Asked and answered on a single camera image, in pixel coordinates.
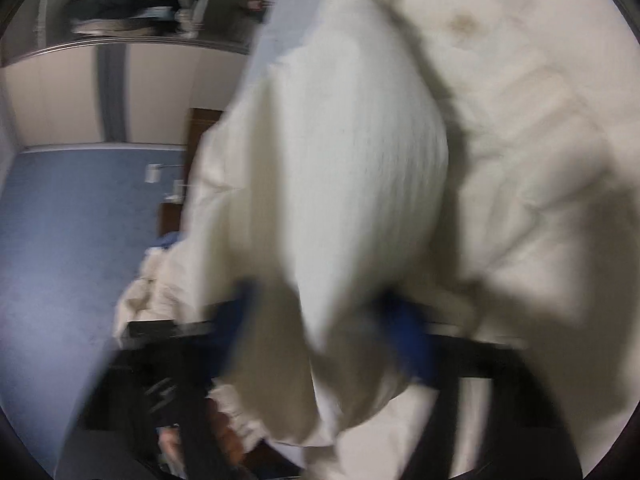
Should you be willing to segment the person's left hand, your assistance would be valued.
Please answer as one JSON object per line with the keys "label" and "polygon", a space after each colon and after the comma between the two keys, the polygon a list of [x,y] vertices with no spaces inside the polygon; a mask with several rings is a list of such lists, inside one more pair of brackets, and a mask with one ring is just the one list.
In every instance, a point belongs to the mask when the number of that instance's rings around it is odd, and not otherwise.
{"label": "person's left hand", "polygon": [[170,468],[185,479],[233,479],[246,452],[230,417],[212,398],[181,415],[178,424],[157,430],[160,452]]}

